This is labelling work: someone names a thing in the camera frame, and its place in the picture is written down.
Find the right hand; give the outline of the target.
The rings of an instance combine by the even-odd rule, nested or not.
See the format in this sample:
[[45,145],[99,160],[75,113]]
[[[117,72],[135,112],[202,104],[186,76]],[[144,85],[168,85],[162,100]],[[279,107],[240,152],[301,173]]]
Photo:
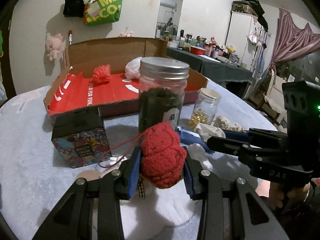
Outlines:
[[319,198],[319,185],[313,180],[303,187],[285,189],[278,183],[271,182],[268,195],[268,205],[272,210],[284,206],[297,206],[307,200]]

